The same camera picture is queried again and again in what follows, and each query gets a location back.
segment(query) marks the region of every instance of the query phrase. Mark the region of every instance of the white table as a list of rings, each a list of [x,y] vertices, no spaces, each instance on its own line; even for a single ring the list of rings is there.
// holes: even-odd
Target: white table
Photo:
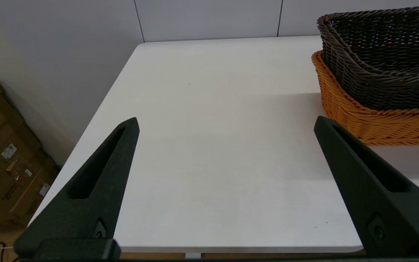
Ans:
[[[136,116],[123,252],[362,249],[313,133],[321,48],[319,36],[138,46],[36,214]],[[419,146],[374,149],[419,186]]]

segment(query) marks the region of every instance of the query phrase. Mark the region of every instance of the basket rim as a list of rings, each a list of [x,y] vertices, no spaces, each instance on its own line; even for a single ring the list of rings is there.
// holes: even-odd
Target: basket rim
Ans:
[[[327,73],[327,75],[331,78],[331,80],[333,81],[334,85],[336,88],[338,88],[338,90],[341,93],[341,99],[343,99],[344,101],[346,101],[346,103],[352,104],[355,108],[356,111],[355,113],[359,113],[362,116],[366,117],[366,116],[408,116],[408,115],[412,115],[412,116],[419,116],[419,109],[392,109],[392,110],[375,110],[375,109],[371,109],[368,108],[366,106],[362,106],[358,101],[356,101],[354,98],[352,98],[349,94],[347,94],[344,89],[340,86],[339,82],[336,79],[336,76],[334,76],[334,74],[331,72],[331,70],[329,69],[329,67],[324,63],[323,61],[323,51],[316,51],[312,56],[311,59],[313,60],[313,63],[316,67],[316,70],[320,70],[322,72]]]
[[[354,53],[350,46],[348,46],[345,41],[343,40],[342,36],[337,32],[333,27],[331,20],[337,18],[343,18],[345,16],[363,16],[368,15],[369,17],[373,17],[378,15],[381,12],[388,12],[386,16],[389,15],[399,15],[402,13],[414,14],[419,13],[419,7],[405,7],[405,8],[396,8],[396,9],[380,9],[380,10],[369,10],[369,11],[356,11],[356,12],[344,12],[344,13],[331,13],[328,15],[322,15],[318,18],[316,23],[318,24],[318,29],[321,33],[321,38],[327,38],[329,41],[333,41],[334,43],[340,45],[342,48],[334,48],[334,51],[341,54],[341,57],[347,59],[349,61],[353,61],[354,70],[350,68],[354,73],[360,74],[362,76],[382,76],[382,80],[387,80],[389,78],[398,78],[402,80],[411,80],[412,78],[419,78],[419,73],[409,73],[400,70],[393,70],[393,71],[386,71],[380,70],[376,67],[373,67],[364,61],[362,61],[359,56]]]

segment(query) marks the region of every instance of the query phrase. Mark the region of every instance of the white wall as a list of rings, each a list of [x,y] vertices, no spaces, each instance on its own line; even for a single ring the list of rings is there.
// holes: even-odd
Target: white wall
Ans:
[[[0,81],[58,164],[140,43],[133,0],[0,0]]]

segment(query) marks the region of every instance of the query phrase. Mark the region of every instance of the sticker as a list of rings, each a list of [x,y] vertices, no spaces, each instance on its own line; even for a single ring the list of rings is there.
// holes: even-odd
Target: sticker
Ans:
[[[40,189],[40,195],[42,195],[43,197],[46,195],[46,193],[48,192],[49,188],[51,186],[48,184],[44,184],[43,187]]]
[[[28,174],[28,177],[31,177],[32,176],[32,172],[30,172],[30,170],[28,170],[28,169],[25,169],[25,173]]]
[[[1,156],[7,161],[11,159],[13,154],[17,151],[17,148],[13,144],[9,144],[5,150],[1,153]]]

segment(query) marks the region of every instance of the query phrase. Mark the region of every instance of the wall seam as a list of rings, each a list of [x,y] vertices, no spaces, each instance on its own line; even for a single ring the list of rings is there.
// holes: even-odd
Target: wall seam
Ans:
[[[281,11],[279,12],[278,34],[276,36],[279,36],[279,28],[281,27],[281,16],[282,16],[282,5],[283,4],[284,4],[284,0],[281,0]]]
[[[138,8],[137,8],[137,3],[135,2],[135,0],[133,0],[133,4],[135,5],[135,12],[137,13],[138,25],[140,26],[141,39],[145,43],[145,37],[143,36],[143,29],[141,28],[140,16],[138,15]]]

